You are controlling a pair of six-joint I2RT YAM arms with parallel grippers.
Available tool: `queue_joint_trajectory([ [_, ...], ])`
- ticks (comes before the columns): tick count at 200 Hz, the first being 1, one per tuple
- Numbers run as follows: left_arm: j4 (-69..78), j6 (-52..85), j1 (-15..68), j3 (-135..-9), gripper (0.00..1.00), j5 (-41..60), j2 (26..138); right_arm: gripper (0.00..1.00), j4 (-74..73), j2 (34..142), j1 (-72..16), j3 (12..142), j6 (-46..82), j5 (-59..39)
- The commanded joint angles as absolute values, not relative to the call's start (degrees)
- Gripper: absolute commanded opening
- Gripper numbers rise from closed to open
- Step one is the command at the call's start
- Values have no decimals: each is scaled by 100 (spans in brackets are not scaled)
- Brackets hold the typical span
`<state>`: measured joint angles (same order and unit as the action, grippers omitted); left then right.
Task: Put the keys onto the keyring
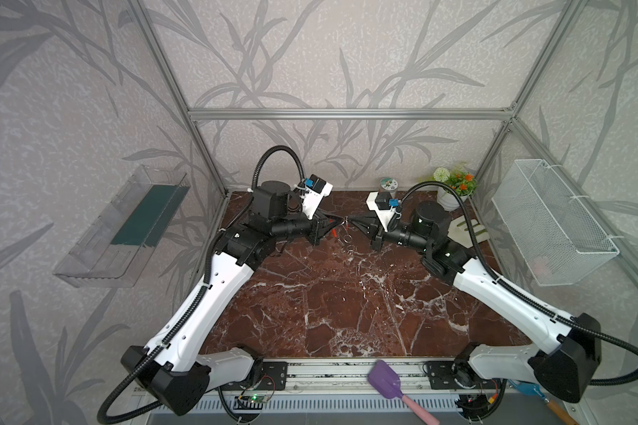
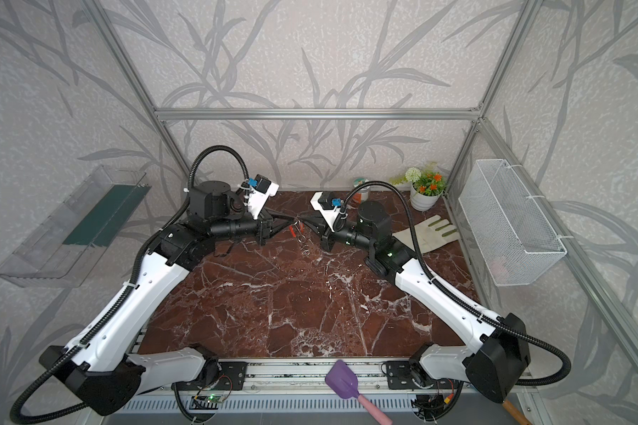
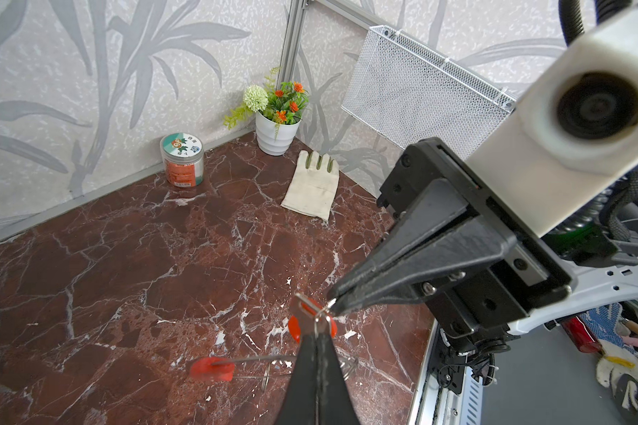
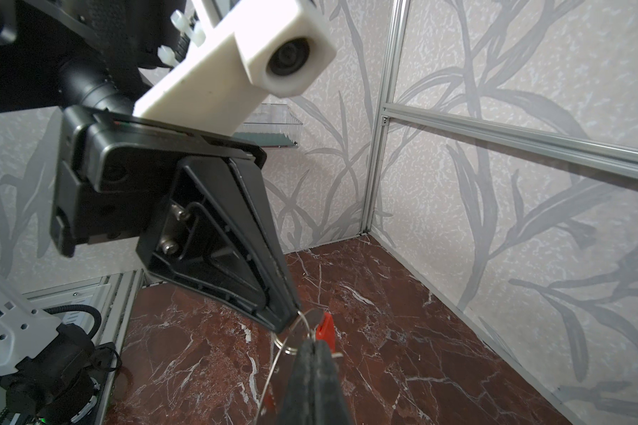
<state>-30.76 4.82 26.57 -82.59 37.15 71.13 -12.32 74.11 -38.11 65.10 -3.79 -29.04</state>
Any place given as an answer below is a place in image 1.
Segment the metal keyring with red handle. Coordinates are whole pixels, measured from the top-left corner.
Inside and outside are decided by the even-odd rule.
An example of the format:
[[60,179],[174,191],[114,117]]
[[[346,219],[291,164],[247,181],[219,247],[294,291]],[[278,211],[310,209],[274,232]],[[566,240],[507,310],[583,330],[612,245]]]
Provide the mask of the metal keyring with red handle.
[[348,253],[352,253],[354,251],[354,237],[350,233],[347,218],[344,218],[341,223],[340,231],[338,232],[338,240],[340,240],[345,251]]

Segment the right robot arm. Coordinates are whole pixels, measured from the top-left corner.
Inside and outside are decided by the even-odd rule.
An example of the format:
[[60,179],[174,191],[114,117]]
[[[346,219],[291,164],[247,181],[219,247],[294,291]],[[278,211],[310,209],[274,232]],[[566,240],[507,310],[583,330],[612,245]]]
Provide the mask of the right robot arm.
[[601,345],[593,336],[557,322],[554,313],[538,311],[540,301],[513,283],[492,278],[492,269],[449,238],[452,217],[438,203],[422,202],[409,222],[389,229],[393,216],[393,212],[371,204],[368,214],[351,216],[348,221],[370,239],[375,251],[384,243],[417,251],[432,276],[480,300],[530,340],[521,346],[470,343],[455,358],[459,384],[507,379],[540,384],[565,402],[582,399],[602,360]]

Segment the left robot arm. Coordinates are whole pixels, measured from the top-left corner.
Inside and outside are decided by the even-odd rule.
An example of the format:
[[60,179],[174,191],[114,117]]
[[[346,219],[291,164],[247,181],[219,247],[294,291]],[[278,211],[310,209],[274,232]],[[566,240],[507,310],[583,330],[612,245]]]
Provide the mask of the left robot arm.
[[279,242],[305,237],[317,245],[340,224],[319,209],[332,189],[311,175],[296,188],[269,181],[252,190],[247,218],[219,232],[208,248],[205,273],[182,306],[145,345],[123,354],[129,375],[99,409],[100,423],[122,423],[161,406],[184,415],[209,391],[255,380],[262,361],[254,352],[233,348],[203,355],[201,347]]

